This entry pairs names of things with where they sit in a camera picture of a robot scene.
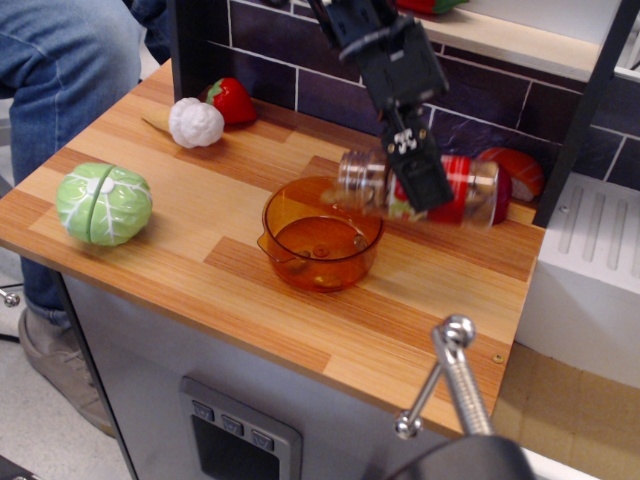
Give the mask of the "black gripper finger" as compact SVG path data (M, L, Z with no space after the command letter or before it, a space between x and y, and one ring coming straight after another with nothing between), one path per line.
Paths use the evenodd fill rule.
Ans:
M416 212L440 207L454 199L438 146L421 117L422 109L389 109L382 145L389 166Z

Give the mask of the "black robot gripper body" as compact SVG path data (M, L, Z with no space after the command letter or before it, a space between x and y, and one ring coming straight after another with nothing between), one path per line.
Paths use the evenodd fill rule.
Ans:
M343 63L357 66L375 109L406 125L448 81L422 23L393 1L312 1L311 9Z

